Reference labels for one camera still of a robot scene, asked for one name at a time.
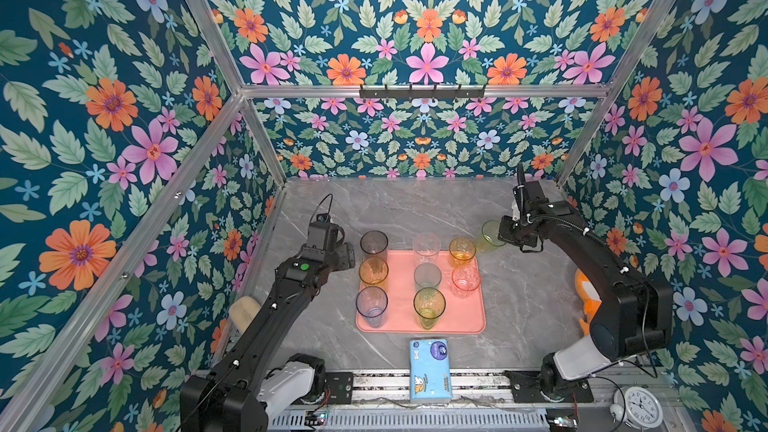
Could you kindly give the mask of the dark grey tall glass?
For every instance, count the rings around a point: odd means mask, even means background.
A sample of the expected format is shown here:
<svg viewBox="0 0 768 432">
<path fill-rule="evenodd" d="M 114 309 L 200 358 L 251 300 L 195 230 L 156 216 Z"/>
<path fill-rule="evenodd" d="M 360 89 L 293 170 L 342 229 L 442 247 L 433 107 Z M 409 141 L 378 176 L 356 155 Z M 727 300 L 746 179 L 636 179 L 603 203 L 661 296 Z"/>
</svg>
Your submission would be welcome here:
<svg viewBox="0 0 768 432">
<path fill-rule="evenodd" d="M 365 232 L 360 238 L 360 248 L 366 259 L 376 257 L 386 261 L 389 248 L 388 236 L 379 230 Z"/>
</svg>

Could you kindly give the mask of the amber tall glass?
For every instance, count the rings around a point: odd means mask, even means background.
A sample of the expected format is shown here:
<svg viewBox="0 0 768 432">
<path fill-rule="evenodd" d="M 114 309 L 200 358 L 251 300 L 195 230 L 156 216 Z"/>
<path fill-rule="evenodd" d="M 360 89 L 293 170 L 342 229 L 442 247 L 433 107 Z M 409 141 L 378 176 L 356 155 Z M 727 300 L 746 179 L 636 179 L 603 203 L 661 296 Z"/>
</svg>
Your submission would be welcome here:
<svg viewBox="0 0 768 432">
<path fill-rule="evenodd" d="M 361 286 L 379 287 L 386 289 L 389 277 L 389 266 L 387 262 L 380 257 L 369 257 L 365 259 L 359 267 L 358 276 Z"/>
</svg>

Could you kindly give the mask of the blue-grey tall glass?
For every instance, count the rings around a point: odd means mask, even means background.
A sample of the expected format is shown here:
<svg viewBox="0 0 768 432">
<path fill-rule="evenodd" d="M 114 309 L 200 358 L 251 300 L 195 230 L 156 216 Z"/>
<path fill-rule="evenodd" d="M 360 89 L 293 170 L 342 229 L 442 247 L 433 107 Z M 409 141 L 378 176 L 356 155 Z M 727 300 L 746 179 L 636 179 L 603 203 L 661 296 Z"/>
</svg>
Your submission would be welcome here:
<svg viewBox="0 0 768 432">
<path fill-rule="evenodd" d="M 389 298 L 384 289 L 378 286 L 363 288 L 355 300 L 357 313 L 372 328 L 380 328 L 386 319 Z"/>
</svg>

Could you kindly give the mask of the yellow short glass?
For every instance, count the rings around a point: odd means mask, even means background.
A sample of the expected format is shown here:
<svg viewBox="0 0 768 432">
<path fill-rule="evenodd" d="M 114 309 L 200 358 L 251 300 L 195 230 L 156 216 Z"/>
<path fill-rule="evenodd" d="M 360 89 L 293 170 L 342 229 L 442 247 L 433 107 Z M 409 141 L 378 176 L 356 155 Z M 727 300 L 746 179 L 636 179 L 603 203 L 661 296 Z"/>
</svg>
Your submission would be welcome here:
<svg viewBox="0 0 768 432">
<path fill-rule="evenodd" d="M 471 263 L 476 254 L 477 248 L 471 238 L 457 237 L 449 244 L 449 262 L 454 268 Z"/>
</svg>

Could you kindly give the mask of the pink short glass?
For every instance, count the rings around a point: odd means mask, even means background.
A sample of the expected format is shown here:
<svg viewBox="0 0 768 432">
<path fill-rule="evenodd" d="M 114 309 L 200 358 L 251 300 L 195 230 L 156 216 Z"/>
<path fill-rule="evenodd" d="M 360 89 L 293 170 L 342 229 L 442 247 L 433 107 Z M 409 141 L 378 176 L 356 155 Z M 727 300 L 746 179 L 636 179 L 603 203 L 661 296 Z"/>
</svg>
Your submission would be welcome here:
<svg viewBox="0 0 768 432">
<path fill-rule="evenodd" d="M 459 298 L 466 298 L 482 284 L 482 277 L 474 264 L 456 267 L 451 275 L 452 293 Z"/>
</svg>

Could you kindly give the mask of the clear tall glass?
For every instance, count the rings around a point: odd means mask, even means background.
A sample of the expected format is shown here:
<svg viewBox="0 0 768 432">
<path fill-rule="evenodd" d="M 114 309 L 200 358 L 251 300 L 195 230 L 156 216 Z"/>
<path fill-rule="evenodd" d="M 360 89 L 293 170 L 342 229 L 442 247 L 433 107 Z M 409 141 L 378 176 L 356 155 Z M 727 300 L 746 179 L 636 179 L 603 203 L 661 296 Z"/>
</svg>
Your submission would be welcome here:
<svg viewBox="0 0 768 432">
<path fill-rule="evenodd" d="M 441 240 L 434 233 L 421 233 L 413 239 L 413 261 L 416 267 L 434 263 L 441 251 Z"/>
</svg>

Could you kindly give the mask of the teal tall glass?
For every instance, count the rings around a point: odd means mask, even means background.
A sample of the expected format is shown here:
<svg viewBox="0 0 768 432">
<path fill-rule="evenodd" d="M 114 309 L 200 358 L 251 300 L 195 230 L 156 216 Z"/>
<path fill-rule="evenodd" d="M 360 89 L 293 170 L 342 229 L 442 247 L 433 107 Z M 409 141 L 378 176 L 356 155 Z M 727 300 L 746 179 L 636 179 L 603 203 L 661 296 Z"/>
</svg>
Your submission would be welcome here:
<svg viewBox="0 0 768 432">
<path fill-rule="evenodd" d="M 417 290 L 425 288 L 438 289 L 442 282 L 442 271 L 434 263 L 421 263 L 413 273 L 413 279 Z"/>
</svg>

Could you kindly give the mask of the light green tall glass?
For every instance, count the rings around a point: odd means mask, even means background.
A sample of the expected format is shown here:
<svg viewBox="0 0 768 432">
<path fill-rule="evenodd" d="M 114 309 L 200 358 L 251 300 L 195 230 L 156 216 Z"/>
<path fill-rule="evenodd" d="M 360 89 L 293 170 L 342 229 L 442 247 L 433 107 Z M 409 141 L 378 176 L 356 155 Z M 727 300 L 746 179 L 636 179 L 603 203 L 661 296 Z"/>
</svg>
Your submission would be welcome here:
<svg viewBox="0 0 768 432">
<path fill-rule="evenodd" d="M 446 299 L 436 287 L 424 287 L 418 290 L 413 299 L 414 311 L 420 326 L 431 330 L 446 310 Z"/>
</svg>

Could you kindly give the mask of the pink plastic tray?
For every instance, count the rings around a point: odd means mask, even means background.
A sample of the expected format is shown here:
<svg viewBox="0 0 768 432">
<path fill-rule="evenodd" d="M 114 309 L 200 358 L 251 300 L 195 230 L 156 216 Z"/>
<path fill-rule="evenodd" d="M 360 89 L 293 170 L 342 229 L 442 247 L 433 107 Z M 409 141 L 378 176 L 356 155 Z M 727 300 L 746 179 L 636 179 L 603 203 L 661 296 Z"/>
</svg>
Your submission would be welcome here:
<svg viewBox="0 0 768 432">
<path fill-rule="evenodd" d="M 388 252 L 389 276 L 386 292 L 388 306 L 379 327 L 371 326 L 360 314 L 356 314 L 356 326 L 366 333 L 395 334 L 443 334 L 476 335 L 486 327 L 486 315 L 482 286 L 472 291 L 460 291 L 453 282 L 455 266 L 451 263 L 450 253 L 441 251 L 436 259 L 436 266 L 442 272 L 439 290 L 446 299 L 445 312 L 437 319 L 431 329 L 424 329 L 413 306 L 413 299 L 418 291 L 414 280 L 415 258 L 412 251 Z"/>
</svg>

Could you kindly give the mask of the green short glass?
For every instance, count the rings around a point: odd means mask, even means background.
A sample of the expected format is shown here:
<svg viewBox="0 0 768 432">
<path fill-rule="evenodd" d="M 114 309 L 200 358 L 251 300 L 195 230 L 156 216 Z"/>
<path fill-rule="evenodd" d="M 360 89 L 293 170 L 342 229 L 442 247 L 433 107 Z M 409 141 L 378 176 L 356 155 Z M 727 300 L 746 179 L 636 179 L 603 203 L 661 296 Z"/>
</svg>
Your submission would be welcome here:
<svg viewBox="0 0 768 432">
<path fill-rule="evenodd" d="M 505 245 L 505 242 L 499 238 L 500 222 L 498 220 L 489 220 L 485 222 L 475 240 L 478 253 L 486 253 L 497 250 Z"/>
</svg>

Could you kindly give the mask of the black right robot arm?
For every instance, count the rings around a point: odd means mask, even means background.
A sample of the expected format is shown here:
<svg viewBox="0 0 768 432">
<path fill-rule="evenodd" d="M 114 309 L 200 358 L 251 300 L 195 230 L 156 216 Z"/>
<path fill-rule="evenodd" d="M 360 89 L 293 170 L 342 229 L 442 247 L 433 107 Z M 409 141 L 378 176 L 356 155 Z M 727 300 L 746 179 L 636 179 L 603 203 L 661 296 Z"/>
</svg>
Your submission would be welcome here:
<svg viewBox="0 0 768 432">
<path fill-rule="evenodd" d="M 588 332 L 569 347 L 546 355 L 537 388 L 554 400 L 578 382 L 620 361 L 667 348 L 672 340 L 673 289 L 623 261 L 565 200 L 549 200 L 539 182 L 517 166 L 517 213 L 501 218 L 498 239 L 523 253 L 558 246 L 595 289 L 597 306 Z"/>
</svg>

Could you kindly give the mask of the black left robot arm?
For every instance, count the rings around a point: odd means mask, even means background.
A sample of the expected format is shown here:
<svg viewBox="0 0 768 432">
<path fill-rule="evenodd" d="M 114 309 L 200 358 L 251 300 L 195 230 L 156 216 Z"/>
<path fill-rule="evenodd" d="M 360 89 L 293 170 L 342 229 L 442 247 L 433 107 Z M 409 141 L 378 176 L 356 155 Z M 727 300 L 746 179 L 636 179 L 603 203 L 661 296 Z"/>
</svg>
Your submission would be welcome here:
<svg viewBox="0 0 768 432">
<path fill-rule="evenodd" d="M 272 413 L 258 393 L 267 367 L 288 331 L 332 272 L 354 266 L 343 228 L 321 213 L 299 252 L 275 270 L 265 304 L 222 360 L 180 393 L 181 431 L 265 431 Z"/>
</svg>

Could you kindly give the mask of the orange plush toy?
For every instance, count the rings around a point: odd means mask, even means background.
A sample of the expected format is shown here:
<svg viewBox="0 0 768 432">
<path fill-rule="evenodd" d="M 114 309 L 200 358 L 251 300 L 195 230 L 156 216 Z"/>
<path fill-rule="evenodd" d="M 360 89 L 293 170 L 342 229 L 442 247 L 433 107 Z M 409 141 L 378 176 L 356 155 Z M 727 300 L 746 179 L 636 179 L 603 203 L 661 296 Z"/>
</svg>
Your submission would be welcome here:
<svg viewBox="0 0 768 432">
<path fill-rule="evenodd" d="M 575 274 L 575 289 L 583 303 L 584 317 L 579 320 L 579 324 L 583 334 L 588 335 L 590 333 L 591 321 L 602 301 L 594 285 L 581 270 L 577 270 Z"/>
</svg>

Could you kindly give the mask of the beige sponge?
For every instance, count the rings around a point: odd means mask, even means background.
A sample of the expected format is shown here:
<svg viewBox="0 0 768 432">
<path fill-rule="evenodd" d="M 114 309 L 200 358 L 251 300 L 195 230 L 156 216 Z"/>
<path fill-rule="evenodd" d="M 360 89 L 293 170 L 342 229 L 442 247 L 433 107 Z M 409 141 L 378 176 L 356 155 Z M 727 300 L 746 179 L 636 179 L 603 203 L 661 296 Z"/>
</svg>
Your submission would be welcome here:
<svg viewBox="0 0 768 432">
<path fill-rule="evenodd" d="M 243 334 L 261 309 L 261 305 L 250 296 L 238 298 L 229 308 L 230 319 L 236 330 Z"/>
</svg>

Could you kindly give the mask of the blue tissue pack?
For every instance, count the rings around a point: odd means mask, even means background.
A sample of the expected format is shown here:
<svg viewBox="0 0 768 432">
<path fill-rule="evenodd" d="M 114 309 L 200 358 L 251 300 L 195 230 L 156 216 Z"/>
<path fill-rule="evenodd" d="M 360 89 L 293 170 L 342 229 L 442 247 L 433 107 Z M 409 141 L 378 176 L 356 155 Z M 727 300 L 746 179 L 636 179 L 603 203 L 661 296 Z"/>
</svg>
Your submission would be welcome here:
<svg viewBox="0 0 768 432">
<path fill-rule="evenodd" d="M 453 397 L 449 347 L 445 338 L 410 341 L 410 401 L 449 403 Z"/>
</svg>

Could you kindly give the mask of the white alarm clock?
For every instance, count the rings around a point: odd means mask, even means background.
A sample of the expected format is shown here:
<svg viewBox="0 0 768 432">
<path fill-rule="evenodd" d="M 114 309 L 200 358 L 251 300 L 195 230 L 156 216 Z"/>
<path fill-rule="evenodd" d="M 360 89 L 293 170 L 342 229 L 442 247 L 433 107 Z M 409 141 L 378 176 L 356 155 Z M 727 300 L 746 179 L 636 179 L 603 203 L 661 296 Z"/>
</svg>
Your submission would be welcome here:
<svg viewBox="0 0 768 432">
<path fill-rule="evenodd" d="M 640 386 L 619 388 L 609 407 L 613 419 L 637 430 L 659 427 L 663 422 L 663 409 L 655 395 Z"/>
</svg>

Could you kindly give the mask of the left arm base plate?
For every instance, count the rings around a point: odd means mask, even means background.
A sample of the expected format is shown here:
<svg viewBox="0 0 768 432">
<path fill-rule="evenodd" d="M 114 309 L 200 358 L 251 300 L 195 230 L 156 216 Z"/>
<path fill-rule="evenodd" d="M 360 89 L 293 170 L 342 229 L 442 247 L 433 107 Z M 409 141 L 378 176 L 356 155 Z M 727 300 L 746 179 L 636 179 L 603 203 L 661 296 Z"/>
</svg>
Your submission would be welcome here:
<svg viewBox="0 0 768 432">
<path fill-rule="evenodd" d="M 319 408 L 329 404 L 351 404 L 354 378 L 355 375 L 348 371 L 325 372 L 316 375 L 309 392 L 300 397 L 295 405 Z"/>
</svg>

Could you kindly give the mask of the black hook rail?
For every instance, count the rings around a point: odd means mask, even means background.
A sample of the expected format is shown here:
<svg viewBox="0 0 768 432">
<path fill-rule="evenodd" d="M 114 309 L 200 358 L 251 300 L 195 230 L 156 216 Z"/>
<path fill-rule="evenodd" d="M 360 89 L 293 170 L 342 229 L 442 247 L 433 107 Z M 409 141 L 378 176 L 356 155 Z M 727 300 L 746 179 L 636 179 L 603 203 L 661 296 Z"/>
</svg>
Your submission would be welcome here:
<svg viewBox="0 0 768 432">
<path fill-rule="evenodd" d="M 465 85 L 377 85 L 360 86 L 358 94 L 365 99 L 437 99 L 452 101 L 456 99 L 477 99 L 485 96 L 485 86 Z"/>
</svg>

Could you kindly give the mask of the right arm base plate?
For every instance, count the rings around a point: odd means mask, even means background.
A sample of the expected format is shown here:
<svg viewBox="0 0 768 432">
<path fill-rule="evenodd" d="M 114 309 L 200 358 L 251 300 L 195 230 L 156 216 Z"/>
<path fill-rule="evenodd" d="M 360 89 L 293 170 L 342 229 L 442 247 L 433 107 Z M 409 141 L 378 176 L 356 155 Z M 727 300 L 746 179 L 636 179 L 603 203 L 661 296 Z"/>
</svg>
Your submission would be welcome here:
<svg viewBox="0 0 768 432">
<path fill-rule="evenodd" d="M 544 392 L 539 372 L 533 370 L 505 370 L 503 375 L 510 382 L 513 400 L 523 403 L 593 403 L 595 401 L 592 389 L 587 380 L 566 382 L 557 386 L 552 392 Z"/>
</svg>

